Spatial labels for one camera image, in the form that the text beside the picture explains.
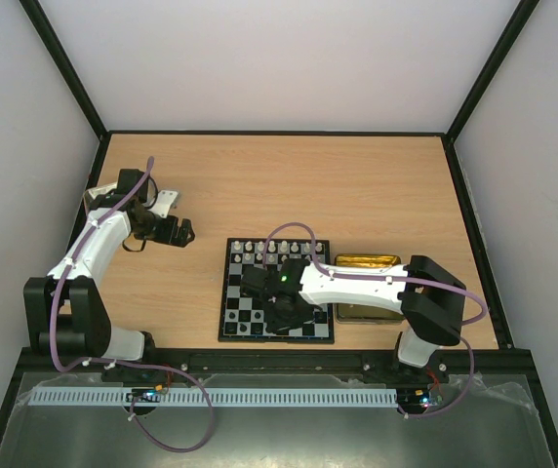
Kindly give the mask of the black rook a1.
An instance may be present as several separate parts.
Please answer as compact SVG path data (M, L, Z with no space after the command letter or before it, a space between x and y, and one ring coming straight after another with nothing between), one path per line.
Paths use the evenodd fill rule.
M224 333L227 335L236 334L238 331L238 324L235 322L226 322L224 324Z

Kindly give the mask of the dark floral metal tin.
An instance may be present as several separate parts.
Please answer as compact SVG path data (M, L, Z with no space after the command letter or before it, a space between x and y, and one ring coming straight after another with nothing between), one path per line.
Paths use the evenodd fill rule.
M401 258L393 254L339 253L335 266L360 268L388 268L401 263ZM334 306L336 319L352 324L401 324L402 314L373 306L338 303Z

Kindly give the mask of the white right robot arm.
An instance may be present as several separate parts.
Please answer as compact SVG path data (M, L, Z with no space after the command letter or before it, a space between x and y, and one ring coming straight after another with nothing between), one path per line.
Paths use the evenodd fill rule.
M432 354L460 344L466 287L434 260L414 255L407 264L386 268L335 266L289 258L280 268L243 268L240 293L257 301L266 330L298 328L329 304L375 307L408 322L401 333L394 374L416 380Z

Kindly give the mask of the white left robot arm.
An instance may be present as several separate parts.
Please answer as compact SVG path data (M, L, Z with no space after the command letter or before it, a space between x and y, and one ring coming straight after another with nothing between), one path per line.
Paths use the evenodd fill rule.
M190 220L171 213L175 189L160 189L149 171L123 169L114 183L84 194L86 220L62 260L23 288L31 350L82 361L139 361L154 345L147 331L114 326L99 286L118 249L129 237L184 248L195 234Z

